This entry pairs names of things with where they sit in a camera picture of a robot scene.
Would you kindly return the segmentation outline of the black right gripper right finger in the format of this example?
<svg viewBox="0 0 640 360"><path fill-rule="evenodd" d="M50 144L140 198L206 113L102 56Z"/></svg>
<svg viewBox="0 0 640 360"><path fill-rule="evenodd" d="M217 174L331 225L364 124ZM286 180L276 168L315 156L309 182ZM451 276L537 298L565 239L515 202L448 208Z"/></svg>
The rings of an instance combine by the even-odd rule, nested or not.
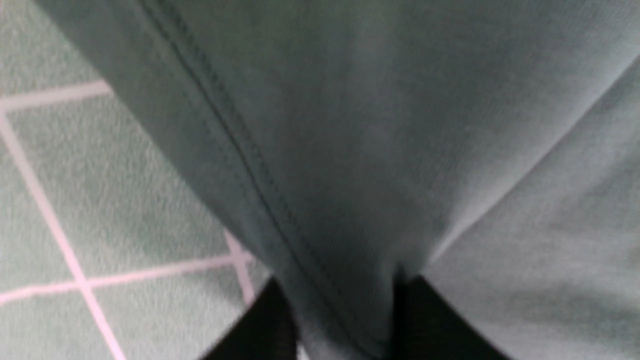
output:
<svg viewBox="0 0 640 360"><path fill-rule="evenodd" d="M393 277L387 360L507 360L422 275Z"/></svg>

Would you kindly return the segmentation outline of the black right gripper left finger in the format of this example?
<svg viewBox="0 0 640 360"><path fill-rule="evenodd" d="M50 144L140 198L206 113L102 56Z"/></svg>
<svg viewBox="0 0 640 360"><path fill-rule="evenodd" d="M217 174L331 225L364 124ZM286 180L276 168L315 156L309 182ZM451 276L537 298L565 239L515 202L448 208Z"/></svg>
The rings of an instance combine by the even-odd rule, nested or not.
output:
<svg viewBox="0 0 640 360"><path fill-rule="evenodd" d="M297 324L279 283L270 278L247 311L202 360L296 360Z"/></svg>

